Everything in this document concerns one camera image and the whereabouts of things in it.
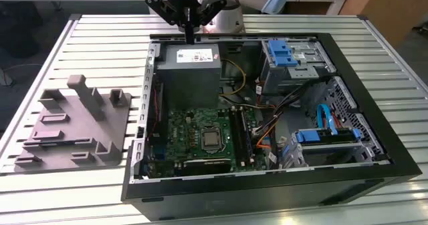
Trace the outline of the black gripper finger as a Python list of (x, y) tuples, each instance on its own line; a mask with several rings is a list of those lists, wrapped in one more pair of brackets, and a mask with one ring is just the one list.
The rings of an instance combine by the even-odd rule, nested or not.
[(176, 10), (168, 0), (146, 0), (146, 3), (168, 24), (178, 25), (179, 30), (184, 32), (186, 43), (190, 45), (190, 8)]
[(195, 44), (195, 30), (206, 26), (227, 5), (227, 0), (203, 6), (196, 0), (190, 5), (190, 44)]

